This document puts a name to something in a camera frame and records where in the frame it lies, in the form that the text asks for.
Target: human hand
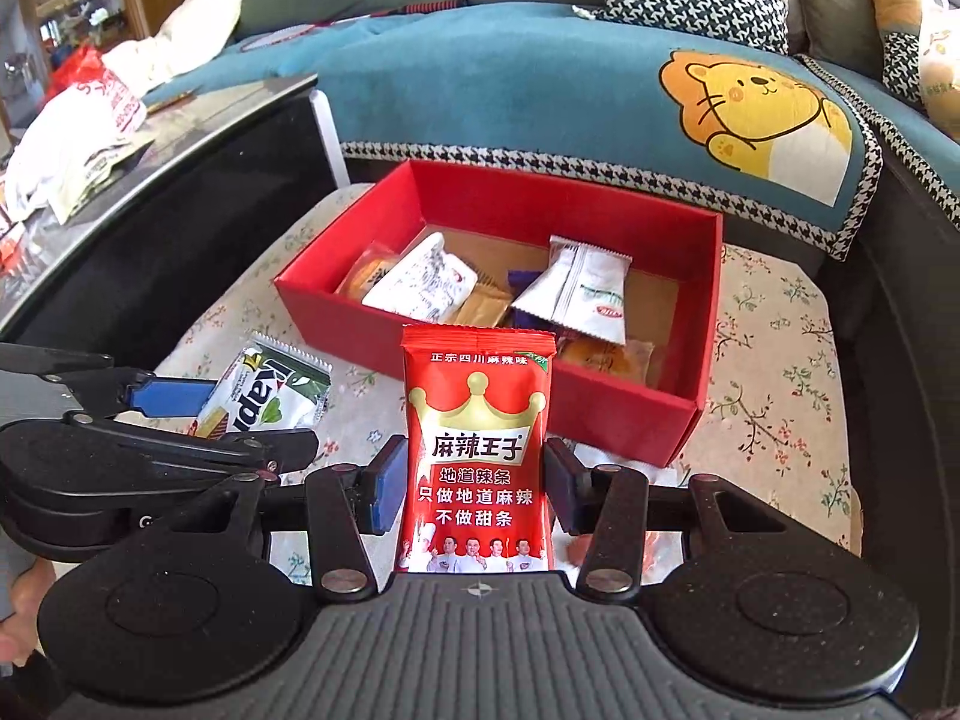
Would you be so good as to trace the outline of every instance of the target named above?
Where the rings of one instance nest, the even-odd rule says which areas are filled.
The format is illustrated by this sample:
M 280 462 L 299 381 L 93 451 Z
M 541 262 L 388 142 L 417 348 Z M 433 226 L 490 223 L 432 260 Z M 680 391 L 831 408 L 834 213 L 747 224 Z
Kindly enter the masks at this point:
M 37 648 L 37 612 L 56 574 L 49 560 L 37 558 L 32 568 L 18 576 L 10 588 L 13 614 L 0 622 L 0 664 L 23 666 Z

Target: chef illustration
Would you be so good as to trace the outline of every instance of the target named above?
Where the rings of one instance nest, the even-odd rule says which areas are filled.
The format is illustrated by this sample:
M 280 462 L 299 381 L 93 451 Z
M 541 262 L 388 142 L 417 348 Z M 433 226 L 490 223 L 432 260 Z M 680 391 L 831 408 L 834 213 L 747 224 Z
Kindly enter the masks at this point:
M 443 540 L 443 552 L 433 551 L 433 560 L 430 560 L 426 570 L 431 574 L 452 574 L 459 560 L 457 555 L 457 539 L 447 536 Z
M 487 570 L 487 560 L 487 557 L 480 557 L 480 539 L 471 536 L 467 539 L 467 554 L 457 558 L 453 573 L 482 574 Z
M 490 556 L 487 558 L 487 570 L 494 574 L 506 574 L 513 569 L 510 562 L 503 557 L 503 541 L 492 538 L 490 542 Z
M 508 560 L 512 571 L 542 571 L 544 561 L 530 554 L 530 541 L 526 538 L 517 540 L 517 555 Z
M 397 561 L 400 568 L 406 568 L 411 573 L 422 574 L 428 570 L 430 560 L 433 555 L 430 552 L 430 542 L 433 541 L 433 535 L 437 531 L 437 526 L 432 522 L 425 522 L 416 529 L 414 534 L 414 543 L 409 541 L 403 543 L 403 554 Z

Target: gold crown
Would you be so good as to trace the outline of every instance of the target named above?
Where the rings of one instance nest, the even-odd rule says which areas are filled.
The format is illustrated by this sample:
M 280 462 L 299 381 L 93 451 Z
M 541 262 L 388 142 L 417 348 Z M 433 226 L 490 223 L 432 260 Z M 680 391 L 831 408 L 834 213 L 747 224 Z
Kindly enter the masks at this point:
M 411 405 L 416 409 L 416 416 L 421 426 L 430 425 L 435 428 L 450 430 L 478 431 L 478 430 L 510 430 L 514 428 L 532 427 L 538 415 L 546 408 L 546 396 L 542 392 L 533 392 L 530 395 L 530 405 L 519 413 L 501 412 L 493 408 L 484 394 L 490 384 L 486 373 L 479 370 L 467 376 L 467 386 L 470 396 L 463 405 L 448 412 L 440 412 L 431 408 L 426 402 L 426 391 L 421 386 L 415 386 L 407 396 Z

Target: red box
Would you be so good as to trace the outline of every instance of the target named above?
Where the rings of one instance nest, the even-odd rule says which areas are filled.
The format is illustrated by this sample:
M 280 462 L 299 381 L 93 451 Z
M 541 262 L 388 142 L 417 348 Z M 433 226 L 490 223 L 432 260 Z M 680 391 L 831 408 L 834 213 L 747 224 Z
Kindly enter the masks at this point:
M 558 359 L 548 427 L 666 466 L 696 426 L 707 395 L 721 225 L 719 214 L 633 191 L 406 162 L 323 230 L 275 285 L 310 346 L 402 379 L 400 331 L 412 320 L 336 295 L 373 242 L 400 252 L 425 230 L 440 228 L 449 251 L 503 284 L 506 269 L 546 266 L 551 235 L 628 254 L 627 335 L 659 343 L 648 377 L 656 389 Z

